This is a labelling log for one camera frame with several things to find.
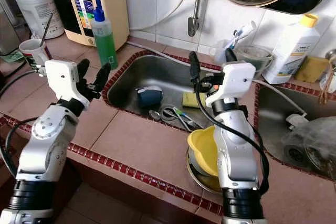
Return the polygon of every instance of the sink basin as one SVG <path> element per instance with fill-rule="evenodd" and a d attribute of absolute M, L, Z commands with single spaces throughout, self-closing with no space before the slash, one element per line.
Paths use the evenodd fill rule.
<path fill-rule="evenodd" d="M 277 87 L 307 112 L 306 118 L 314 120 L 320 117 L 336 115 L 336 101 L 320 105 L 318 97 L 299 91 Z M 298 113 L 290 103 L 274 91 L 262 87 L 259 91 L 259 132 L 263 137 L 267 151 L 282 162 L 329 177 L 310 161 L 306 152 L 293 145 L 285 145 L 282 138 L 290 132 L 289 124 L 285 121 L 290 114 Z"/>
<path fill-rule="evenodd" d="M 161 104 L 140 108 L 137 88 L 159 86 L 163 91 Z M 123 110 L 149 118 L 148 111 L 176 106 L 203 127 L 211 126 L 198 108 L 182 107 L 183 92 L 193 92 L 189 67 L 160 56 L 146 55 L 137 58 L 118 78 L 107 93 L 109 102 Z M 166 124 L 185 129 L 178 119 L 166 117 Z"/>

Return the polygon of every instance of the red tile edging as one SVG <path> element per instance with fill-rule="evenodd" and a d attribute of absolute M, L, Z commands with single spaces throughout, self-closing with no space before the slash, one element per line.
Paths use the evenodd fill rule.
<path fill-rule="evenodd" d="M 302 92 L 302 93 L 310 94 L 310 95 L 313 95 L 315 97 L 319 97 L 319 95 L 321 94 L 321 91 L 319 91 L 319 90 L 305 88 L 305 87 L 302 87 L 302 86 L 299 86 L 299 85 L 296 85 L 296 84 L 292 84 L 292 83 L 283 83 L 283 84 L 281 84 L 279 86 L 283 87 L 283 88 L 287 88 L 287 89 L 296 90 L 296 91 L 299 91 L 299 92 Z M 259 91 L 260 91 L 260 89 L 261 89 L 261 84 L 257 83 L 256 87 L 255 87 L 255 101 L 254 101 L 255 108 L 254 108 L 254 116 L 253 116 L 253 127 L 256 128 L 256 129 L 259 126 Z M 336 94 L 328 94 L 328 100 L 336 101 Z M 320 174 L 317 174 L 317 173 L 313 173 L 313 172 L 311 172 L 309 170 L 305 170 L 305 169 L 299 168 L 297 166 L 293 166 L 293 165 L 284 163 L 282 160 L 274 157 L 272 155 L 272 153 L 270 153 L 269 151 L 267 151 L 267 149 L 265 147 L 264 147 L 264 151 L 273 160 L 279 162 L 281 165 L 285 165 L 285 166 L 290 167 L 292 169 L 299 170 L 300 172 L 303 172 L 303 173 L 306 173 L 306 174 L 309 174 L 309 175 L 312 175 L 312 176 L 317 176 L 317 177 L 320 177 L 320 178 L 323 178 L 323 179 L 327 179 L 327 180 L 330 180 L 330 181 L 334 182 L 329 177 L 326 177 L 326 176 L 323 176 L 323 175 L 320 175 Z"/>
<path fill-rule="evenodd" d="M 136 60 L 136 58 L 140 57 L 140 56 L 145 56 L 145 55 L 156 55 L 150 51 L 147 51 L 147 50 L 144 50 L 144 51 L 141 51 L 141 52 L 137 52 L 135 54 L 133 54 L 131 56 L 131 58 L 126 61 L 126 63 L 117 71 L 117 73 L 115 73 L 115 75 L 108 81 L 108 83 L 105 85 L 105 87 L 103 88 L 102 90 L 102 97 L 105 101 L 105 103 L 111 107 L 114 107 L 107 99 L 107 92 L 108 90 L 110 89 L 110 87 L 117 81 L 117 79 L 124 73 L 124 71 L 130 66 L 130 64 Z M 177 56 L 174 56 L 174 55 L 169 55 L 175 59 L 178 59 L 178 60 L 181 60 L 183 62 L 188 62 L 189 63 L 189 59 L 187 58 L 183 58 L 183 57 L 177 57 Z M 216 65 L 210 65 L 210 64 L 206 64 L 206 63 L 201 63 L 201 66 L 202 67 L 206 67 L 206 68 L 211 68 L 211 69 L 216 69 L 216 70 L 219 70 L 220 67 L 219 66 L 216 66 Z M 295 85 L 295 84 L 291 84 L 291 83 L 285 83 L 285 84 L 282 84 L 281 85 L 282 87 L 285 87 L 285 88 L 289 88 L 289 89 L 294 89 L 294 90 L 297 90 L 297 91 L 300 91 L 300 92 L 303 92 L 303 93 L 307 93 L 307 94 L 311 94 L 311 95 L 315 95 L 315 96 L 318 96 L 320 94 L 320 91 L 318 90 L 314 90 L 314 89 L 308 89 L 308 88 L 304 88 L 304 87 L 301 87 L 301 86 L 298 86 L 298 85 Z M 254 127 L 257 127 L 258 126 L 258 109 L 259 109 L 259 91 L 260 91 L 260 85 L 259 84 L 256 84 L 256 88 L 255 88 L 255 110 L 254 110 L 254 120 L 253 120 L 253 125 Z M 330 100 L 334 100 L 336 101 L 336 94 L 334 95 L 330 95 L 329 96 L 329 99 Z M 4 123 L 8 123 L 9 125 L 11 126 L 14 126 L 15 124 L 17 124 L 19 122 L 19 120 L 15 119 L 15 118 L 12 118 L 8 115 L 4 115 L 2 118 L 0 118 L 0 126 L 3 125 Z M 27 132 L 27 133 L 30 133 L 31 132 L 31 126 L 29 124 L 24 124 L 24 125 L 21 125 L 19 127 L 19 129 Z M 118 172 L 121 172 L 121 173 L 124 173 L 134 179 L 137 179 L 143 183 L 146 183 L 150 186 L 153 186 L 159 190 L 162 190 L 162 191 L 165 191 L 169 194 L 172 194 L 180 199 L 183 199 L 187 202 L 190 202 L 196 206 L 199 206 L 203 209 L 206 209 L 214 214 L 217 214 L 217 215 L 222 215 L 223 214 L 223 208 L 221 205 L 217 204 L 217 203 L 214 203 L 210 200 L 207 200 L 199 195 L 196 195 L 196 194 L 193 194 L 187 190 L 184 190 L 182 188 L 179 188 L 175 185 L 172 185 L 168 182 L 165 182 L 159 178 L 156 178 L 154 176 L 151 176 L 149 174 L 146 174 L 142 171 L 139 171 L 135 168 L 132 168 L 130 166 L 127 166 L 125 164 L 122 164 L 118 161 L 115 161 L 109 157 L 106 157 L 106 156 L 103 156 L 103 155 L 100 155 L 98 153 L 95 153 L 93 151 L 90 151 L 84 147 L 81 147 L 79 145 L 76 145 L 74 143 L 70 143 L 69 146 L 68 146 L 68 150 L 71 151 L 71 152 L 74 152 L 78 155 L 81 155 L 81 156 L 84 156 L 86 158 L 89 158 L 95 162 L 98 162 L 102 165 L 105 165 L 107 167 L 110 167 L 111 169 L 114 169 Z M 288 167 L 291 167 L 291 168 L 295 168 L 295 169 L 298 169 L 296 167 L 293 167 L 293 166 L 290 166 L 290 165 L 287 165 L 285 163 L 283 163 L 282 161 L 278 160 L 277 158 L 273 157 L 270 153 L 268 153 L 271 158 L 273 158 L 274 160 L 282 163 L 283 165 L 286 165 Z M 321 178 L 324 178 L 324 179 L 328 179 L 328 178 L 325 178 L 323 176 L 320 176 L 320 175 L 316 175 L 316 174 L 313 174 L 313 173 L 310 173 L 306 170 L 301 170 L 301 169 L 298 169 L 300 170 L 301 172 L 304 172 L 304 173 L 308 173 L 310 175 L 314 175 L 314 176 L 318 176 L 318 177 L 321 177 Z"/>
<path fill-rule="evenodd" d="M 1 128 L 3 125 L 5 125 L 5 124 L 7 124 L 6 117 L 5 117 L 5 116 L 2 116 L 2 117 L 0 118 L 0 128 Z M 5 147 L 5 143 L 4 143 L 4 142 L 0 141 L 0 144 L 2 144 L 3 147 Z M 16 150 L 15 150 L 12 146 L 10 146 L 10 147 L 9 147 L 9 153 L 12 154 L 12 155 L 14 155 L 14 154 L 16 153 Z M 2 166 L 4 166 L 4 165 L 5 165 L 4 161 L 3 161 L 2 159 L 0 159 L 0 168 L 1 168 Z"/>
<path fill-rule="evenodd" d="M 128 113 L 131 113 L 133 115 L 136 115 L 136 116 L 139 116 L 141 118 L 144 118 L 144 119 L 147 119 L 147 120 L 150 120 L 150 121 L 153 121 L 153 122 L 156 122 L 156 123 L 161 123 L 167 127 L 171 127 L 171 128 L 174 128 L 174 129 L 178 129 L 180 131 L 185 131 L 187 132 L 186 130 L 184 129 L 181 129 L 179 127 L 176 127 L 174 125 L 170 125 L 170 124 L 166 124 L 165 122 L 163 122 L 162 120 L 161 121 L 155 121 L 147 116 L 144 116 L 144 115 L 139 115 L 139 114 L 136 114 L 134 113 L 133 111 L 130 111 L 130 110 L 124 110 L 124 109 L 121 109 L 119 107 L 115 107 L 112 103 L 110 103 L 110 101 L 108 100 L 107 98 L 107 93 L 108 93 L 108 90 L 113 86 L 113 84 L 119 79 L 119 77 L 126 71 L 126 69 L 139 57 L 141 56 L 145 56 L 145 55 L 155 55 L 155 56 L 159 56 L 159 57 L 162 57 L 158 54 L 155 54 L 151 51 L 148 51 L 148 50 L 144 50 L 144 51 L 140 51 L 140 52 L 136 52 L 135 54 L 133 54 L 125 63 L 124 65 L 122 65 L 122 67 L 114 74 L 114 76 L 112 76 L 112 78 L 106 83 L 105 87 L 103 88 L 102 92 L 101 92 L 101 95 L 104 99 L 104 102 L 108 105 L 108 106 L 111 106 L 117 110 L 120 110 L 120 111 L 125 111 L 125 112 L 128 112 Z M 174 58 L 174 59 L 177 59 L 177 60 L 180 60 L 180 61 L 183 61 L 183 62 L 186 62 L 186 63 L 190 63 L 189 59 L 188 58 L 184 58 L 184 57 L 179 57 L 179 56 L 175 56 L 175 55 L 169 55 L 167 54 L 168 56 Z M 221 67 L 220 66 L 217 66 L 217 65 L 212 65 L 212 64 L 208 64 L 208 63 L 203 63 L 201 62 L 201 67 L 205 67 L 205 68 L 210 68 L 210 69 L 215 69 L 215 70 L 220 70 Z"/>
<path fill-rule="evenodd" d="M 12 118 L 8 115 L 4 115 L 2 118 L 0 118 L 0 126 L 8 123 L 11 126 L 14 126 L 17 124 L 19 120 Z M 29 124 L 24 124 L 20 126 L 21 130 L 31 133 L 32 127 Z M 68 146 L 68 150 L 71 152 L 74 152 L 78 155 L 84 156 L 86 158 L 91 159 L 92 161 L 95 161 L 97 163 L 100 163 L 102 165 L 105 165 L 107 167 L 110 167 L 111 169 L 114 169 L 118 172 L 124 173 L 134 179 L 137 179 L 143 183 L 146 183 L 150 186 L 153 186 L 159 190 L 165 191 L 171 195 L 174 195 L 180 199 L 183 199 L 189 203 L 192 203 L 194 205 L 197 205 L 201 208 L 204 208 L 214 214 L 222 215 L 223 214 L 223 208 L 221 205 L 214 203 L 212 201 L 209 201 L 207 199 L 202 198 L 199 195 L 193 194 L 192 192 L 189 192 L 187 190 L 184 190 L 182 188 L 179 188 L 173 184 L 170 184 L 168 182 L 165 182 L 159 178 L 156 178 L 152 175 L 149 175 L 147 173 L 144 173 L 140 170 L 137 170 L 135 168 L 132 168 L 128 165 L 122 164 L 118 161 L 115 161 L 109 157 L 100 155 L 96 152 L 90 151 L 84 147 L 81 147 L 79 145 L 76 145 L 74 143 L 70 143 Z"/>

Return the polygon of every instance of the countertop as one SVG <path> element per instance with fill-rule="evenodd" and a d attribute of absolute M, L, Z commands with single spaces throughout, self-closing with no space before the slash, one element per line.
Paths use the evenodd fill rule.
<path fill-rule="evenodd" d="M 186 58 L 188 51 L 130 38 L 131 41 L 158 51 Z M 100 68 L 95 48 L 72 42 L 65 35 L 46 41 L 55 59 L 79 62 L 90 60 L 86 75 L 92 81 Z M 118 50 L 118 68 L 143 49 L 124 45 Z M 199 54 L 200 61 L 213 63 L 210 56 Z M 16 65 L 0 61 L 4 75 Z M 19 71 L 29 69 L 25 66 Z M 306 88 L 317 88 L 314 84 Z M 19 80 L 3 95 L 0 117 L 24 120 L 41 115 L 51 102 L 56 102 L 47 79 L 30 74 Z M 240 101 L 249 108 L 249 121 L 255 120 L 255 85 Z M 186 170 L 187 133 L 167 125 L 108 106 L 102 99 L 94 100 L 79 118 L 76 136 L 70 144 L 68 157 L 109 176 L 179 206 L 196 215 L 220 223 L 222 198 L 203 190 Z M 270 189 L 262 198 L 269 223 L 332 223 L 336 219 L 334 183 L 290 168 L 272 158 Z"/>

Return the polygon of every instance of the mug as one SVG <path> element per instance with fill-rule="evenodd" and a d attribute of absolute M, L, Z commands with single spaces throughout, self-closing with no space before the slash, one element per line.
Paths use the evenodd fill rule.
<path fill-rule="evenodd" d="M 256 67 L 254 79 L 258 79 L 261 73 L 273 62 L 273 54 L 266 48 L 257 46 L 239 46 L 234 50 L 237 59 L 251 63 Z"/>
<path fill-rule="evenodd" d="M 45 61 L 52 59 L 46 43 L 43 42 L 40 46 L 41 41 L 41 39 L 29 39 L 19 45 L 20 52 L 33 69 L 36 69 L 36 65 L 44 66 Z"/>

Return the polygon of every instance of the plastic bag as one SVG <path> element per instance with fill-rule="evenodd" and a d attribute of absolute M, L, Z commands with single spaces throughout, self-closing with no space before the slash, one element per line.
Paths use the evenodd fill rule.
<path fill-rule="evenodd" d="M 296 127 L 282 142 L 302 148 L 315 168 L 336 180 L 336 116 Z"/>
<path fill-rule="evenodd" d="M 323 158 L 336 158 L 336 116 L 318 118 L 286 134 L 282 138 L 285 145 L 318 150 Z"/>

